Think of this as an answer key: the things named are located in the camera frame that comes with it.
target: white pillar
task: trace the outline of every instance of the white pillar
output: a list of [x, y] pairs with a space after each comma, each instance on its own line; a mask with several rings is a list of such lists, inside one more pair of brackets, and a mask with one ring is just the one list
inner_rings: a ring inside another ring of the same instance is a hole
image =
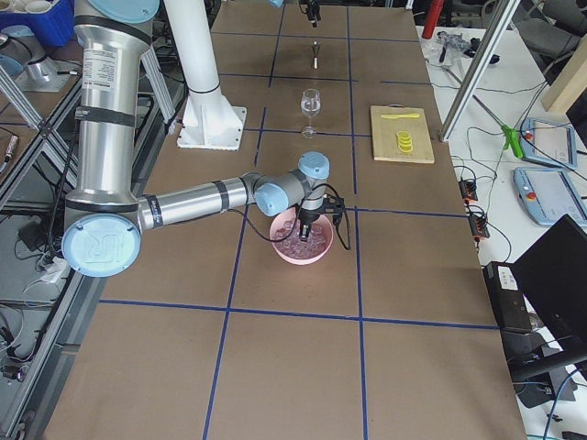
[[178, 145], [238, 149], [247, 109], [232, 107], [220, 90], [203, 0], [164, 0], [189, 87]]

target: white cup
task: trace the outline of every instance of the white cup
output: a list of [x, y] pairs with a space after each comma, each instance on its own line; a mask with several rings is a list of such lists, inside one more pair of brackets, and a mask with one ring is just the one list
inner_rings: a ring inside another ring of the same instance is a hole
[[52, 7], [52, 4], [45, 0], [34, 0], [27, 4], [25, 11], [29, 14], [45, 14]]

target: blue tape line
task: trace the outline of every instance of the blue tape line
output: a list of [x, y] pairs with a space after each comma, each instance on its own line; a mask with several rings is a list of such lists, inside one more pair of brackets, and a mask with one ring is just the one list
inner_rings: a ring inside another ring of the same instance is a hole
[[[245, 218], [249, 212], [249, 206], [245, 208]], [[240, 263], [240, 253], [242, 251], [242, 244], [245, 238], [245, 218], [242, 219], [240, 225], [240, 237], [238, 238], [237, 255], [235, 257], [235, 267], [232, 271], [232, 279], [230, 281], [230, 291], [228, 293], [227, 310], [224, 315], [224, 323], [222, 324], [222, 335], [220, 336], [220, 345], [218, 346], [218, 354], [216, 356], [216, 365], [214, 368], [214, 378], [212, 379], [212, 388], [210, 389], [210, 399], [208, 401], [208, 410], [205, 415], [204, 433], [202, 434], [203, 440], [208, 438], [208, 431], [210, 429], [210, 420], [212, 418], [212, 409], [214, 407], [214, 398], [216, 395], [216, 385], [218, 383], [218, 375], [220, 374], [220, 362], [222, 361], [222, 353], [224, 351], [224, 344], [227, 339], [228, 329], [228, 317], [230, 316], [230, 304], [232, 303], [232, 296], [235, 291], [235, 285], [237, 283], [238, 265]]]
[[12, 127], [28, 127], [28, 124], [25, 122], [2, 122], [2, 123], [0, 123], [0, 125], [12, 126]]
[[426, 327], [469, 328], [469, 329], [475, 329], [475, 330], [499, 330], [499, 327], [497, 325], [437, 323], [434, 321], [413, 321], [413, 320], [409, 320], [409, 319], [388, 319], [388, 318], [365, 317], [362, 319], [362, 321], [365, 323], [420, 325], [420, 326], [426, 326]]
[[280, 28], [280, 34], [263, 34], [263, 33], [247, 33], [247, 32], [228, 32], [228, 31], [212, 31], [211, 34], [217, 34], [217, 35], [240, 35], [240, 36], [245, 36], [245, 35], [252, 35], [254, 37], [287, 37], [287, 38], [291, 38], [291, 39], [350, 39], [350, 40], [357, 40], [357, 41], [389, 41], [392, 43], [418, 43], [420, 44], [420, 42], [416, 39], [397, 39], [397, 38], [359, 38], [359, 37], [326, 37], [326, 36], [320, 36], [320, 35], [316, 35], [314, 37], [308, 37], [308, 36], [304, 36], [304, 35], [289, 35], [289, 34], [281, 34], [281, 28]]
[[279, 38], [282, 33], [283, 17], [285, 16], [285, 7], [282, 9], [282, 18], [279, 21], [279, 30], [277, 31], [277, 40], [275, 41], [275, 51], [273, 52], [273, 63], [271, 64], [271, 77], [269, 78], [268, 87], [273, 82], [273, 73], [275, 72], [275, 62], [277, 61], [277, 49], [279, 48]]
[[347, 7], [347, 48], [349, 50], [349, 100], [350, 100], [350, 135], [352, 143], [352, 191], [356, 195], [359, 193], [358, 190], [358, 179], [357, 179], [357, 154], [355, 148], [355, 114], [354, 114], [354, 103], [352, 99], [352, 66], [350, 62], [350, 18], [349, 8]]
[[[342, 78], [316, 78], [311, 76], [286, 76], [286, 75], [261, 75], [260, 73], [219, 73], [218, 76], [242, 76], [252, 78], [267, 78], [267, 79], [278, 79], [278, 80], [304, 80], [304, 81], [338, 81], [345, 82], [348, 80]], [[352, 80], [354, 83], [358, 83], [359, 80]]]
[[269, 78], [269, 75], [261, 75], [258, 73], [219, 73], [218, 76], [245, 76], [252, 78]]
[[314, 37], [308, 37], [305, 35], [287, 35], [284, 34], [282, 35], [282, 37], [287, 37], [289, 39], [341, 39], [341, 40], [346, 40], [346, 37], [324, 37], [324, 36], [320, 36], [320, 35], [316, 35]]
[[360, 38], [360, 37], [353, 37], [351, 38], [354, 41], [387, 41], [392, 43], [417, 43], [420, 46], [420, 41], [417, 39], [397, 39], [397, 38]]
[[146, 302], [146, 301], [131, 301], [131, 300], [100, 300], [101, 304], [117, 304], [117, 305], [136, 305], [139, 307], [160, 307], [168, 309], [191, 309], [202, 310], [206, 312], [231, 312], [235, 314], [267, 314], [273, 316], [291, 316], [297, 318], [313, 318], [313, 319], [330, 319], [337, 321], [362, 321], [366, 323], [380, 323], [380, 324], [398, 324], [398, 325], [425, 325], [434, 327], [452, 327], [452, 328], [472, 328], [481, 330], [499, 330], [499, 327], [494, 325], [484, 324], [457, 324], [457, 323], [438, 323], [434, 321], [414, 321], [404, 319], [392, 318], [377, 318], [363, 316], [346, 316], [342, 314], [322, 314], [322, 313], [298, 313], [298, 312], [282, 312], [273, 310], [261, 309], [242, 309], [242, 308], [226, 308], [213, 305], [197, 305], [197, 304], [182, 304], [175, 302]]
[[363, 324], [363, 292], [360, 272], [359, 212], [355, 211], [355, 253], [357, 255], [357, 299], [359, 301], [359, 344], [360, 344], [360, 391], [363, 410], [363, 440], [369, 440], [369, 417], [367, 414], [367, 372], [365, 367], [365, 334]]
[[410, 85], [432, 85], [431, 82], [416, 81], [380, 81], [381, 84], [410, 84]]
[[281, 75], [273, 75], [273, 78], [280, 79], [280, 80], [316, 80], [316, 81], [339, 81], [339, 82], [346, 82], [348, 79], [344, 78], [316, 78], [312, 76], [281, 76]]
[[[260, 128], [245, 128], [245, 131], [261, 131]], [[263, 132], [266, 133], [288, 133], [288, 134], [296, 134], [299, 135], [300, 132], [297, 130], [286, 130], [286, 129], [279, 129], [279, 128], [263, 128]], [[327, 133], [324, 131], [316, 132], [320, 136], [339, 136], [344, 138], [350, 138], [352, 135], [346, 135], [344, 133]]]
[[468, 218], [466, 214], [446, 214], [446, 213], [421, 213], [418, 211], [400, 211], [395, 209], [371, 209], [371, 208], [347, 208], [350, 211], [359, 211], [363, 213], [389, 213], [399, 215], [422, 215], [428, 217], [448, 217], [448, 218]]
[[191, 309], [191, 310], [207, 310], [214, 312], [225, 312], [226, 307], [216, 307], [214, 305], [196, 305], [196, 304], [181, 304], [174, 302], [148, 302], [148, 301], [130, 301], [130, 300], [107, 300], [99, 301], [101, 304], [118, 304], [118, 305], [139, 305], [142, 307], [162, 307], [168, 309]]
[[229, 32], [229, 31], [210, 31], [212, 35], [240, 35], [247, 36], [250, 35], [252, 37], [279, 37], [279, 34], [263, 34], [258, 32]]
[[259, 137], [257, 138], [257, 151], [255, 152], [255, 159], [253, 160], [253, 166], [257, 167], [257, 162], [259, 160], [259, 153], [260, 153], [260, 140], [263, 137], [263, 128], [265, 126], [265, 116], [267, 115], [267, 107], [263, 107], [263, 116], [260, 119], [260, 130], [259, 130]]
[[344, 316], [341, 314], [321, 314], [321, 313], [298, 313], [298, 312], [281, 312], [274, 310], [255, 310], [255, 309], [234, 309], [231, 308], [230, 312], [235, 314], [266, 314], [272, 316], [291, 316], [295, 318], [316, 318], [316, 319], [330, 319], [336, 321], [359, 321], [357, 316]]

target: wine glass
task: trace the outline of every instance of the wine glass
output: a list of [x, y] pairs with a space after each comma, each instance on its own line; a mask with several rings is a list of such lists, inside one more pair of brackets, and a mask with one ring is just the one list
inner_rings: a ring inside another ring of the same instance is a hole
[[320, 92], [317, 89], [306, 89], [302, 94], [302, 113], [308, 118], [308, 125], [302, 130], [304, 138], [313, 138], [316, 130], [312, 127], [312, 118], [320, 113]]

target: blue joint cap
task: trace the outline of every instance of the blue joint cap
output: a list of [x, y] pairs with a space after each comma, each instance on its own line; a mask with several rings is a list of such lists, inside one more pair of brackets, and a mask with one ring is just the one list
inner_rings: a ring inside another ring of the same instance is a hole
[[140, 232], [121, 215], [92, 214], [68, 227], [61, 249], [74, 270], [88, 277], [109, 277], [137, 258]]
[[309, 151], [302, 155], [297, 168], [312, 179], [324, 180], [330, 174], [330, 161], [322, 153]]
[[151, 20], [159, 9], [159, 0], [88, 0], [108, 18], [135, 25]]
[[9, 76], [17, 76], [25, 69], [18, 61], [4, 55], [0, 55], [0, 66]]
[[287, 193], [275, 183], [265, 183], [255, 192], [255, 201], [260, 211], [273, 217], [289, 208]]
[[14, 25], [5, 27], [2, 29], [3, 34], [7, 34], [9, 37], [13, 37], [15, 39], [23, 39], [24, 37], [34, 37], [35, 34], [30, 27], [26, 27], [25, 25]]

